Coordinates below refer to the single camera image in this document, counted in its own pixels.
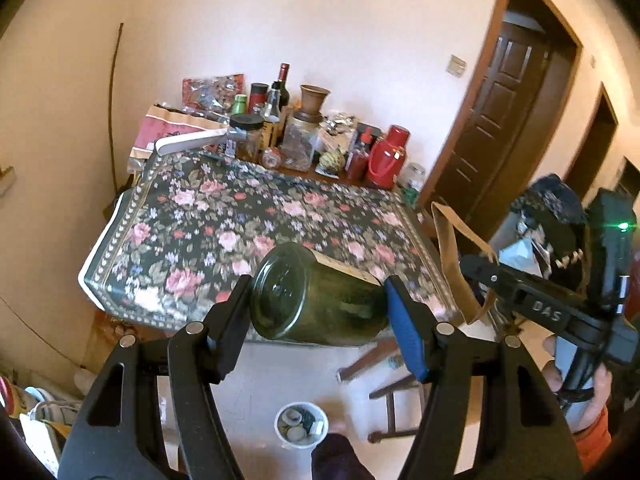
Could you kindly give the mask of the person's right hand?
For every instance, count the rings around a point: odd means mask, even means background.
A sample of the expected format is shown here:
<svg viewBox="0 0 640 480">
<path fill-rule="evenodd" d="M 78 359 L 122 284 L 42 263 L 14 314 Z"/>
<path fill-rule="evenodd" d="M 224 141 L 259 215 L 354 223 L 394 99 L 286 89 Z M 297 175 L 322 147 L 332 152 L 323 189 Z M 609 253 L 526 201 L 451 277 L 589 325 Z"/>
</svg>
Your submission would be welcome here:
<svg viewBox="0 0 640 480">
<path fill-rule="evenodd" d="M 611 374 L 602 374 L 586 350 L 565 339 L 549 336 L 542 348 L 553 356 L 542 374 L 558 397 L 572 434 L 588 429 L 600 415 L 611 393 Z"/>
</svg>

